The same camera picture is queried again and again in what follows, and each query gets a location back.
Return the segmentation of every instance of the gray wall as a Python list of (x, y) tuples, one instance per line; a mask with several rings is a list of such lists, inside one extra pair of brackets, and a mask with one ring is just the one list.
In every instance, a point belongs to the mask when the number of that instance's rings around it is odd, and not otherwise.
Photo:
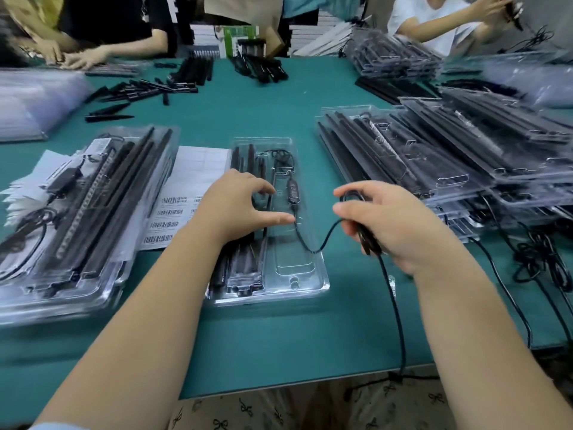
[[(524, 3), (525, 9), (523, 22), (529, 24), (535, 31), (546, 25), (548, 30), (555, 31), (555, 38), (551, 42), (573, 50), (573, 0), (520, 1)], [(369, 0), (367, 15), (373, 15), (377, 28), (386, 30), (393, 5), (394, 0)], [(481, 52), (495, 53), (501, 48), (509, 48), (530, 37), (531, 33), (527, 29), (523, 33), (519, 30), (509, 30), (497, 42), (484, 46)], [(545, 45), (547, 48), (555, 48), (548, 43)]]

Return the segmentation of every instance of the white paper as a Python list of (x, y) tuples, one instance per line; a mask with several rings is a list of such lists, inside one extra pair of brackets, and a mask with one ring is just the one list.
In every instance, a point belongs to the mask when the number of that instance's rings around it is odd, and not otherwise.
[(161, 189), (140, 251), (167, 247), (197, 211), (205, 192), (230, 166), (228, 149), (180, 146), (171, 176)]

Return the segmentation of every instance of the white shirt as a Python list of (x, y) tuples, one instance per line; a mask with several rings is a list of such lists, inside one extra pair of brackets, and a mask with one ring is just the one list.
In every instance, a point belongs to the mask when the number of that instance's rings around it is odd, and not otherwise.
[[(388, 21), (388, 33), (391, 35), (396, 34), (398, 28), (404, 24), (404, 21), (412, 17), (416, 17), (418, 22), (422, 24), (433, 19), (448, 16), (467, 6), (469, 6), (469, 3), (464, 0), (446, 0), (443, 6), (434, 10), (430, 7), (427, 0), (396, 0), (392, 16), (390, 21)], [(452, 48), (468, 37), (479, 24), (479, 22), (464, 24), (431, 41), (425, 42), (424, 45), (444, 56), (448, 56)]]

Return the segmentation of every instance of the green tabletop surface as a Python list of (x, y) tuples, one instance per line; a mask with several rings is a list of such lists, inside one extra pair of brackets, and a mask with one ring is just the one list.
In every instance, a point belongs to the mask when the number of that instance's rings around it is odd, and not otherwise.
[[(212, 81), (199, 87), (198, 94), (171, 95), (169, 107), (162, 104), (161, 96), (135, 102), (123, 113), (136, 117), (116, 125), (178, 126), (179, 144), (215, 148), (228, 147), (233, 137), (291, 137), (304, 173), (304, 180), (299, 180), (306, 194), (303, 202), (311, 213), (315, 240), (322, 241), (336, 220), (332, 191), (342, 181), (317, 137), (315, 117), (322, 107), (373, 104), (384, 108), (389, 104), (354, 85), (358, 75), (348, 60), (285, 59), (283, 65), (288, 81), (260, 85), (234, 72), (229, 61), (218, 60)], [(150, 69), (144, 78), (164, 79), (169, 71)], [(91, 81), (99, 87), (115, 85), (121, 79)], [(79, 109), (47, 142), (0, 144), (0, 189), (29, 173), (45, 149), (74, 153), (103, 132), (106, 122), (86, 124), (82, 116), (106, 105), (93, 102)], [(0, 219), (4, 221), (4, 212)], [(534, 347), (563, 344), (562, 328), (537, 285), (511, 282), (517, 266), (501, 238), (492, 233), (483, 243), (531, 324)], [(567, 241), (558, 243), (571, 265), (572, 246)], [(474, 244), (468, 248), (495, 281), (483, 253)], [(138, 254), (125, 297), (159, 255)], [(324, 259), (331, 289), (323, 296), (231, 308), (205, 307), (181, 397), (397, 368), (400, 351), (396, 322), (376, 260), (363, 256), (340, 229), (326, 246)], [(416, 288), (390, 260), (387, 265), (397, 283), (407, 363), (431, 363)], [(556, 289), (548, 288), (573, 327)], [(512, 308), (510, 313), (525, 337)], [(32, 422), (107, 320), (79, 319), (0, 330), (0, 426)]]

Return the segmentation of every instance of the person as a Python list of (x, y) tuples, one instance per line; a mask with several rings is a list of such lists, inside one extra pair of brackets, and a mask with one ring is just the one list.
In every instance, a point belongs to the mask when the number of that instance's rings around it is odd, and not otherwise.
[(64, 0), (58, 30), (18, 14), (47, 63), (88, 70), (111, 57), (173, 57), (177, 42), (167, 0)]
[[(367, 226), (397, 266), (413, 276), (427, 340), (457, 426), (569, 430), (572, 409), (537, 365), (496, 288), (454, 233), (403, 188), (356, 182), (338, 187), (334, 196), (349, 190), (372, 201), (335, 203), (333, 211), (344, 219), (348, 236), (359, 241), (356, 223)], [(256, 229), (294, 223), (288, 213), (255, 210), (251, 196), (259, 191), (275, 189), (235, 170), (208, 189), (195, 216), (76, 364), (34, 430), (166, 428), (221, 248)], [(236, 404), (245, 419), (252, 417), (247, 395), (241, 394)], [(192, 411), (200, 406), (195, 402)], [(190, 427), (178, 426), (179, 412), (170, 429), (292, 428), (276, 406), (275, 412), (280, 425), (268, 417), (261, 426), (233, 425), (221, 413), (209, 426)], [(366, 426), (377, 427), (376, 422)]]
[[(505, 6), (514, 1), (396, 0), (388, 33), (408, 36), (444, 56), (452, 51), (468, 53), (513, 27)], [(514, 19), (523, 12), (521, 3), (516, 8)]]

